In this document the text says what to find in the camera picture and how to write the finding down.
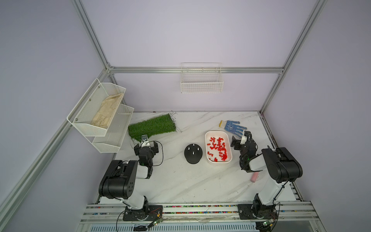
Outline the black round screw base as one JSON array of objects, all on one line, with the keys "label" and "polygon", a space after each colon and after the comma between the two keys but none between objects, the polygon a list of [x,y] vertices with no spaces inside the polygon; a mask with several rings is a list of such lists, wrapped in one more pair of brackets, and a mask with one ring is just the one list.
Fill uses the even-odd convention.
[{"label": "black round screw base", "polygon": [[197,144],[189,144],[184,150],[184,156],[188,163],[197,164],[203,156],[203,150]]}]

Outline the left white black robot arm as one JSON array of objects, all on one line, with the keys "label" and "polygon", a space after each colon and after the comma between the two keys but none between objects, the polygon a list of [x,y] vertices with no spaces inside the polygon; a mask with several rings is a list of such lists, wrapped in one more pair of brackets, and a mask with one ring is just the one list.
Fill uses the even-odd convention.
[{"label": "left white black robot arm", "polygon": [[154,156],[159,153],[159,141],[144,141],[135,145],[134,153],[138,160],[113,160],[99,184],[99,196],[118,200],[125,205],[119,214],[123,221],[152,221],[162,219],[163,206],[151,206],[148,198],[135,190],[138,179],[152,176]]}]

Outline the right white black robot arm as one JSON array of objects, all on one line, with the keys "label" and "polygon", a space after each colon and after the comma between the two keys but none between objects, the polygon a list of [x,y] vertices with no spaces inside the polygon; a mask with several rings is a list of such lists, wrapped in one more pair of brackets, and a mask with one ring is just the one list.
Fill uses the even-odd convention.
[{"label": "right white black robot arm", "polygon": [[277,199],[284,188],[302,177],[302,167],[285,148],[263,148],[258,154],[258,145],[250,131],[245,131],[241,139],[232,138],[231,147],[240,152],[239,165],[247,173],[267,170],[268,178],[263,189],[257,193],[251,204],[237,205],[240,219],[278,219]]}]

